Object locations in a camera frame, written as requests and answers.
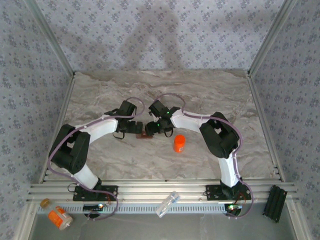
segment orange cup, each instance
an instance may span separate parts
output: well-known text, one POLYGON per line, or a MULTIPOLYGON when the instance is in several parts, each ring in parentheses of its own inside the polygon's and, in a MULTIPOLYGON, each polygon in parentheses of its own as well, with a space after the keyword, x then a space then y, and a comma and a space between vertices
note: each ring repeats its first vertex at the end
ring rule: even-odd
POLYGON ((185 149, 186 138, 183 135, 177 135, 174 138, 173 150, 177 153, 182 153, 185 149))

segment orange bottle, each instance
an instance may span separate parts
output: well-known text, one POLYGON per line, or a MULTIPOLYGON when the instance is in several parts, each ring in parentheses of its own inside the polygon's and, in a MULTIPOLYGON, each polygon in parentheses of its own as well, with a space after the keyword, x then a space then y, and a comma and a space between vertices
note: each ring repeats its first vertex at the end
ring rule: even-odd
POLYGON ((182 153, 185 149, 186 138, 183 135, 177 135, 174 138, 173 150, 177 153, 182 153))
POLYGON ((50 221, 60 230, 69 227, 73 221, 72 217, 62 207, 52 204, 48 198, 42 200, 40 206, 44 209, 50 221))

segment marble surface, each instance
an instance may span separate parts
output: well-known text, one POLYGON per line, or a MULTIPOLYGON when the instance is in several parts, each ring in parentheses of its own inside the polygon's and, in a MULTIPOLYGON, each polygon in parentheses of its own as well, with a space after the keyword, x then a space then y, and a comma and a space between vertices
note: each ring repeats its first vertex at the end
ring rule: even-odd
MULTIPOLYGON (((261 128, 258 112, 244 71, 117 71, 82 74, 77 72, 67 108, 65 123, 79 125, 118 108, 134 96, 148 108, 163 93, 177 93, 187 102, 186 111, 199 114, 222 112, 239 128, 244 144, 238 153, 238 168, 243 177, 273 178, 274 166, 261 128)), ((168 107, 181 107, 174 96, 161 100, 168 107)), ((141 104, 133 101, 138 111, 141 104)), ((144 124, 153 120, 145 110, 135 118, 144 124)), ((218 179, 218 159, 210 153, 201 134, 174 129, 171 138, 156 134, 153 139, 136 139, 126 134, 123 140, 108 134, 93 142, 87 164, 101 179, 218 179), (183 153, 173 150, 174 136, 183 134, 183 153)), ((49 173, 48 179, 59 179, 49 173)))

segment white cable tray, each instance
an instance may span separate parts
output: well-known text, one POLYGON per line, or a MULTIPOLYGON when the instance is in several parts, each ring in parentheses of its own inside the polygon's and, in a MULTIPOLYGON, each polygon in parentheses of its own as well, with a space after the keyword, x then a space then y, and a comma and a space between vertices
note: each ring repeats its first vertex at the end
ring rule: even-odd
MULTIPOLYGON (((67 213, 83 214, 83 204, 60 205, 67 213)), ((112 213, 115 209, 115 204, 103 207, 102 214, 112 213)), ((155 214, 158 204, 124 204, 118 207, 116 214, 155 214)), ((225 213, 225 205, 219 203, 182 203, 173 205, 168 214, 221 214, 225 213)), ((44 214, 44 210, 39 206, 38 214, 44 214)))

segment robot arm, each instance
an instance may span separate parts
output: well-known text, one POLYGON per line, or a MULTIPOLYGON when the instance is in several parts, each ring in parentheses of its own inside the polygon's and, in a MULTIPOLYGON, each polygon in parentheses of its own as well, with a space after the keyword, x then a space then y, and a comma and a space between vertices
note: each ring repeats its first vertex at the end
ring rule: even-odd
MULTIPOLYGON (((179 107, 168 109, 158 100, 149 109, 155 121, 149 122, 145 126, 147 135, 170 132, 173 131, 173 128, 184 128, 201 133, 210 152, 219 159, 222 184, 232 188, 238 183, 231 154, 238 147, 239 140, 239 136, 234 129, 225 123, 212 119, 186 116, 179 107)), ((210 117, 210 115, 184 112, 192 116, 210 117)), ((227 121, 220 112, 214 113, 211 117, 227 121)))
MULTIPOLYGON (((143 123, 131 121, 133 118, 105 119, 110 116, 131 116, 136 108, 132 103, 123 101, 119 109, 114 109, 102 115, 100 117, 100 119, 103 119, 102 121, 85 127, 69 137, 53 156, 52 162, 58 167, 66 169, 87 188, 95 189, 101 181, 99 181, 99 178, 92 173, 86 164, 89 145, 102 136, 114 132, 123 133, 123 137, 125 133, 140 134, 143 129, 143 123)), ((49 156, 71 131, 75 128, 87 126, 94 121, 77 126, 63 125, 52 145, 49 156)))

